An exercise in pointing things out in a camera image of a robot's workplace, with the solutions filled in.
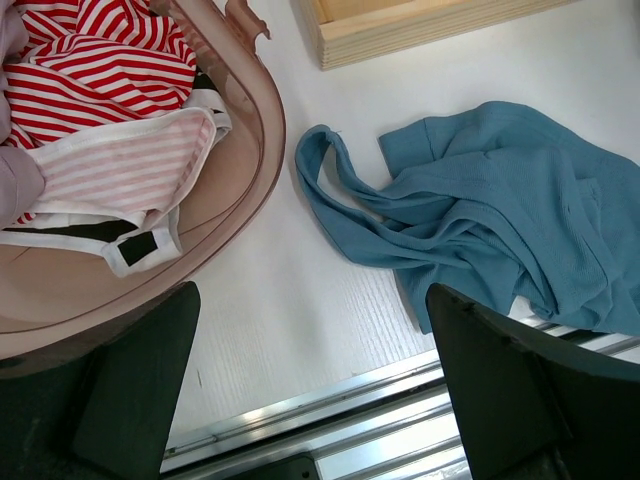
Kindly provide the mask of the red white striped tank top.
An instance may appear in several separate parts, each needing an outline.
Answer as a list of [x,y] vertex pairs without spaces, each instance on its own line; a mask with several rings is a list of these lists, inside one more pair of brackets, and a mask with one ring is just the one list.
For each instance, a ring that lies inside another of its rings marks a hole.
[[43,192],[18,223],[111,217],[148,228],[186,198],[228,128],[192,93],[196,56],[145,1],[19,1],[28,39],[4,67],[8,143]]

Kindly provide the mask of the teal blue tank top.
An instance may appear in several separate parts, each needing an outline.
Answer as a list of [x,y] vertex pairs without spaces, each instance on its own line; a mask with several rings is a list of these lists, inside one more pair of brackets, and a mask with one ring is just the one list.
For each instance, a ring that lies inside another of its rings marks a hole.
[[451,287],[501,314],[639,332],[639,167],[525,105],[492,101],[379,140],[391,181],[356,174],[342,138],[300,139],[300,187],[350,261],[391,269],[420,329],[426,295]]

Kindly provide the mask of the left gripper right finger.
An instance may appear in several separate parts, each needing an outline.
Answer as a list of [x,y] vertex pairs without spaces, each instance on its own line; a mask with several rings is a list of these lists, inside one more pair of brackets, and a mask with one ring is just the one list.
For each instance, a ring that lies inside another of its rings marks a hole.
[[444,285],[425,303],[473,478],[638,478],[638,365]]

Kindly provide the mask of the mauve pink tank top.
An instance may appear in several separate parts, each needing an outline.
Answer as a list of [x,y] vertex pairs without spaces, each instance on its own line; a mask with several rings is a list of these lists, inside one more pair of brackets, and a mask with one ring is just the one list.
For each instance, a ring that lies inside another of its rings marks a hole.
[[11,133],[11,110],[5,91],[8,77],[4,63],[28,41],[24,23],[13,1],[1,2],[1,228],[26,213],[44,190],[45,180],[35,161],[17,147],[3,143]]

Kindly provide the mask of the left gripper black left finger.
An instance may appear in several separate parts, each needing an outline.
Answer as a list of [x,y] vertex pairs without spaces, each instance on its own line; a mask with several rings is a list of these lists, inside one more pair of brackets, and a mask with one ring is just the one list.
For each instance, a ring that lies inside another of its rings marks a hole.
[[184,282],[1,362],[4,479],[157,479],[201,308]]

